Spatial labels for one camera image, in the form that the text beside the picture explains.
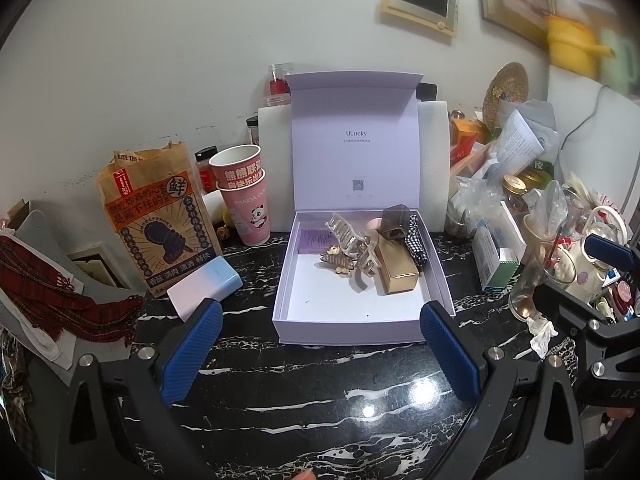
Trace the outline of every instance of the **metal screw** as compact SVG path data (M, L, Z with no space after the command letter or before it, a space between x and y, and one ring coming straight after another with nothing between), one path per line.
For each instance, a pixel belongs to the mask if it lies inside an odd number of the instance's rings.
M154 355L156 355L156 349L152 346L143 346L138 350L138 357L145 361L151 359Z
M489 354L489 357L494 361L499 361L504 357L504 350L502 350L502 348L498 348L497 346L492 346L491 348L489 348L487 353Z
M92 356L91 354L84 354L78 359L78 364L80 366L90 366L93 362L94 356Z
M598 361L591 365L591 373L596 377L602 377L604 375L604 364Z
M562 359L557 355L550 355L549 364L551 364L553 368L559 368L562 366Z

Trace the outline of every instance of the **paper bag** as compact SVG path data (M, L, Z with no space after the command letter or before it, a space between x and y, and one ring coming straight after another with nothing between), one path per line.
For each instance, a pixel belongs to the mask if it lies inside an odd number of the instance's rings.
M158 297L222 250L183 142L119 153L130 155L126 163L106 166L96 186L114 231Z

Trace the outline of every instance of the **yellow plastic container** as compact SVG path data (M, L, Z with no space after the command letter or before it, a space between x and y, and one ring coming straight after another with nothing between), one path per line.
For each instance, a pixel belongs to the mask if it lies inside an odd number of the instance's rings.
M546 39L549 42L549 57L552 65L596 79L599 58L615 57L611 47L596 44L593 31L581 22L556 14L550 14L546 20L548 23Z

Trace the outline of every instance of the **white kettle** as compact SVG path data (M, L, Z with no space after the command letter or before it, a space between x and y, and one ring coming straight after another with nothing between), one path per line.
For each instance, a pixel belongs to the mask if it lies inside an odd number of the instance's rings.
M571 249L569 249L569 255L575 265L576 279L567 287L566 291L585 303L589 303L596 294L600 292L602 284L611 269L611 266L601 262L600 260L591 258L584 251L584 241L588 235L595 234L602 236L603 238L609 238L609 236L605 236L605 233L603 232L602 226L606 226L606 224L595 221L596 215L600 211L606 213L609 223L613 224L617 229L617 239L613 241L620 245L625 245L627 242L625 221L623 221L622 217L615 211L615 209L606 205L600 205L593 208L591 214L587 218L584 229L582 230L582 238L580 241L573 244Z

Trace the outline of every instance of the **black and white checkered fabric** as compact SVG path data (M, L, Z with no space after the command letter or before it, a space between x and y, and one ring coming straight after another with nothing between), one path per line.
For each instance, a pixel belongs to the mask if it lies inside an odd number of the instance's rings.
M409 219L409 232L404 239L406 248L409 250L414 264L420 269L425 263L429 261L427 257L427 251L424 248L420 233L418 232L418 217L417 215L411 215Z

